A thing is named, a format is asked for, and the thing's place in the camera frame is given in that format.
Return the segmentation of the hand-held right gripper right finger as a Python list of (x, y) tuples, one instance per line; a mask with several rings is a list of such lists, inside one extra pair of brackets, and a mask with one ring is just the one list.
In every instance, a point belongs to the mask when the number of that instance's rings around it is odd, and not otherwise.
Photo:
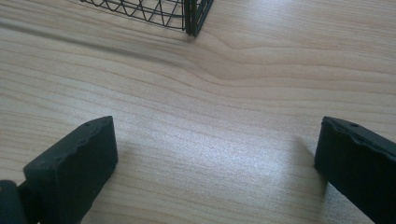
[(375, 224), (396, 224), (396, 143), (356, 123), (325, 117), (315, 168)]

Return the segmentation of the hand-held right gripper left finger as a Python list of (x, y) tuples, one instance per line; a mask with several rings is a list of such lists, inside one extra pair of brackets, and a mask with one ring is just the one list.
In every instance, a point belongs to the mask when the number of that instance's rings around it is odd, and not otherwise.
[(19, 186), (29, 224), (79, 224), (118, 162), (113, 118), (88, 121), (30, 161)]

